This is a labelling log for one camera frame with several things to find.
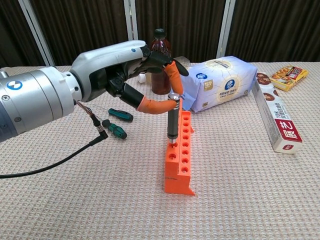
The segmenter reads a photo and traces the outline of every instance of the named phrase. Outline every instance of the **blue label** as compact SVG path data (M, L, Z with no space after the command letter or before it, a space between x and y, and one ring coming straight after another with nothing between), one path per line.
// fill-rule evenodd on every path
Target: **blue label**
M20 81L10 81L6 84L6 87L11 90L19 90L22 88L22 82Z
M198 73L197 75L195 75L197 79L207 79L208 76L205 75L204 73Z
M235 80L233 80L233 79L229 80L226 83L226 85L224 86L224 89L228 90L228 89L232 88L235 85L235 83L236 83Z

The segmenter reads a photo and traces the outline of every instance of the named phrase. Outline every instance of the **robotic arm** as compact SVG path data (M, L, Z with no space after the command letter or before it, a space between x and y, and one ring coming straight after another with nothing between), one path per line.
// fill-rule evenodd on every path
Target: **robotic arm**
M176 102L157 102L125 83L140 73L168 74L173 91L183 93L180 74L188 71L172 58L152 52L133 40L81 53L70 71L55 67L8 76L0 71L0 143L43 126L74 111L78 101L89 102L104 92L140 112L161 114Z

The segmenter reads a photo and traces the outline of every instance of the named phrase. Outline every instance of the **plastic bottle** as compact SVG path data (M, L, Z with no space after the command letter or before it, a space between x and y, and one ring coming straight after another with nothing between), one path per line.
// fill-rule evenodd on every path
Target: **plastic bottle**
M171 57L171 44L166 39L166 32L162 28L154 30L154 40L151 43L151 50ZM170 92L171 84L164 70L162 70L161 73L152 73L151 86L152 91L157 95L165 95Z

